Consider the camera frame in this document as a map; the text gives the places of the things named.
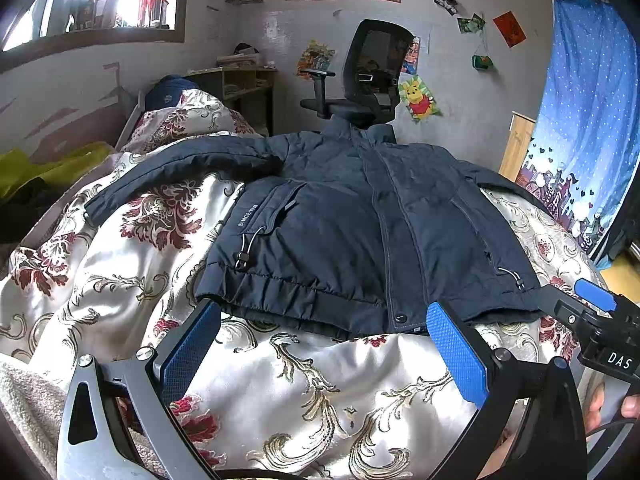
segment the screw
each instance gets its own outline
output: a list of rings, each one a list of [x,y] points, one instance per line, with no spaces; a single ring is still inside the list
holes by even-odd
[[[82,367],[82,368],[86,368],[88,365],[91,364],[91,362],[94,360],[94,357],[89,355],[89,354],[84,354],[81,355],[80,358],[78,359],[78,364]]]
[[[511,352],[509,352],[506,348],[497,348],[494,351],[494,354],[498,361],[508,361],[511,359]]]
[[[136,352],[136,359],[138,361],[146,361],[154,354],[154,349],[148,346],[143,346]]]
[[[567,367],[566,361],[561,357],[554,357],[554,365],[564,370]]]

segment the chair armrest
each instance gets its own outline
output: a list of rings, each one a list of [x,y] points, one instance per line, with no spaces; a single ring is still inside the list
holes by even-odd
[[[316,70],[315,68],[302,68],[300,73],[309,74],[310,76],[320,77],[335,77],[335,72],[329,72],[328,70]]]
[[[321,119],[330,119],[331,115],[326,106],[326,97],[324,95],[324,80],[327,77],[334,77],[335,72],[326,70],[316,70],[314,68],[303,68],[300,73],[309,74],[314,80],[314,92],[316,94],[316,112]]]

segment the winnie the pooh sticker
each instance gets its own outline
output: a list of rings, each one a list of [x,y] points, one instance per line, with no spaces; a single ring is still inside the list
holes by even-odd
[[[419,123],[430,115],[442,115],[436,107],[436,99],[420,76],[414,75],[408,81],[400,83],[398,90],[414,122]]]

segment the jacket collar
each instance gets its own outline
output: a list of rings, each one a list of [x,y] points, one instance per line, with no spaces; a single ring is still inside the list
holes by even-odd
[[[332,116],[327,126],[322,131],[324,136],[340,137],[343,139],[367,139],[371,144],[382,142],[396,143],[396,134],[391,124],[374,124],[368,130],[361,130],[353,126],[349,121]]]

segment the drawstring cord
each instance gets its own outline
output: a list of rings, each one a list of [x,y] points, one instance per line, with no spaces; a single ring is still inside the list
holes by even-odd
[[[505,269],[504,267],[498,267],[498,270],[501,270],[502,272],[506,272],[507,274],[510,274],[511,277],[514,280],[516,280],[516,285],[518,286],[518,290],[520,291],[524,290],[524,281],[522,280],[522,278],[517,272],[511,272],[509,269]]]
[[[242,234],[242,248],[238,253],[238,257],[236,259],[236,265],[234,266],[235,270],[247,270],[249,266],[249,258],[251,253],[251,247],[254,246],[255,239],[257,236],[265,230],[265,227],[260,227],[252,236],[249,245],[246,245],[246,241],[248,240],[248,236],[246,234]]]

